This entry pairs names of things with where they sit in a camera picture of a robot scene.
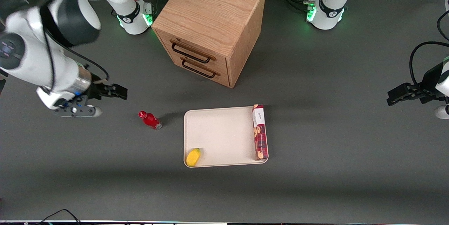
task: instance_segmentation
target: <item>green led light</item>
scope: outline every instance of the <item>green led light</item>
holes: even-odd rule
[[[153,16],[151,14],[142,14],[142,17],[148,26],[153,24]]]
[[[118,20],[119,20],[119,22],[120,22],[120,27],[122,27],[122,28],[123,28],[123,24],[122,24],[122,21],[120,20],[119,16],[117,16],[117,19],[118,19]]]
[[[338,21],[340,21],[341,18],[343,17],[343,13],[344,13],[344,8],[343,8],[342,11],[341,11],[341,14],[340,14],[340,17],[338,18]]]
[[[315,17],[316,14],[316,7],[313,7],[312,10],[309,11],[309,13],[307,14],[307,20],[312,22],[313,18]]]

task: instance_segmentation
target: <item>wood grain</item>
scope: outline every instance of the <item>wood grain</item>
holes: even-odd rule
[[[169,0],[153,27],[228,57],[259,0]]]
[[[159,41],[162,42],[162,45],[164,46],[165,50],[169,54],[170,58],[172,59],[173,63],[175,65],[178,65],[179,67],[188,70],[183,67],[182,61],[186,60],[189,67],[195,68],[196,70],[205,73],[206,75],[212,75],[213,73],[216,73],[214,78],[210,78],[210,80],[215,81],[217,83],[220,83],[224,86],[229,87],[229,78],[228,78],[228,67],[226,65],[226,59],[223,57],[215,58],[215,60],[210,60],[207,64],[201,64],[199,62],[196,62],[195,60],[191,60],[181,54],[178,54],[177,52],[174,52],[172,50],[172,43],[175,40],[175,36],[170,35],[168,33],[165,33],[164,31],[160,31],[158,29],[154,30],[157,37],[159,38]],[[192,54],[195,57],[198,57],[200,59],[204,58],[203,54],[199,55],[195,52],[188,52],[188,54]]]
[[[260,35],[262,28],[263,8],[265,0],[259,0],[250,20],[245,26],[231,57],[228,58],[229,86],[234,87],[240,73],[248,60],[249,55]]]
[[[169,0],[152,27],[175,65],[183,67],[186,59],[197,68],[219,73],[212,80],[233,88],[260,35],[264,3]],[[174,42],[179,51],[211,60],[204,64],[185,57],[173,51]]]

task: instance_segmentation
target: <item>drawer handle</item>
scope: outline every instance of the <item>drawer handle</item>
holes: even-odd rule
[[[175,46],[176,46],[176,42],[174,42],[174,43],[172,44],[172,50],[175,51],[176,53],[179,53],[179,54],[185,56],[185,57],[191,58],[191,59],[193,59],[193,60],[195,60],[195,61],[198,61],[198,62],[204,63],[204,64],[207,64],[207,63],[209,63],[209,61],[210,61],[210,57],[207,57],[206,60],[201,60],[201,59],[199,59],[199,58],[197,58],[197,57],[194,57],[194,56],[189,55],[189,54],[187,54],[187,53],[185,53],[185,52],[182,52],[182,51],[179,51],[179,50],[175,49]]]
[[[188,69],[188,70],[191,70],[191,71],[193,71],[193,72],[195,72],[195,73],[198,73],[198,74],[200,74],[200,75],[202,75],[202,76],[205,76],[205,77],[207,77],[207,78],[214,78],[215,75],[217,74],[217,73],[215,73],[215,72],[214,72],[214,74],[212,74],[212,75],[204,74],[204,73],[202,73],[202,72],[200,72],[200,71],[195,70],[194,68],[191,68],[191,67],[185,65],[185,64],[184,64],[185,62],[186,62],[186,60],[183,60],[183,61],[182,61],[182,65],[184,66],[184,68],[186,68],[186,69]]]

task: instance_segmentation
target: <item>white label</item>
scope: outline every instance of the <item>white label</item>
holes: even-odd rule
[[[253,123],[254,127],[259,124],[265,124],[265,115],[263,114],[263,108],[256,108],[253,110]]]

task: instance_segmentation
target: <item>plastic bottle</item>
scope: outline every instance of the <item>plastic bottle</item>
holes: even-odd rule
[[[152,129],[162,128],[162,123],[157,119],[152,113],[147,113],[145,111],[139,112],[139,117],[142,118],[143,123],[150,126]]]

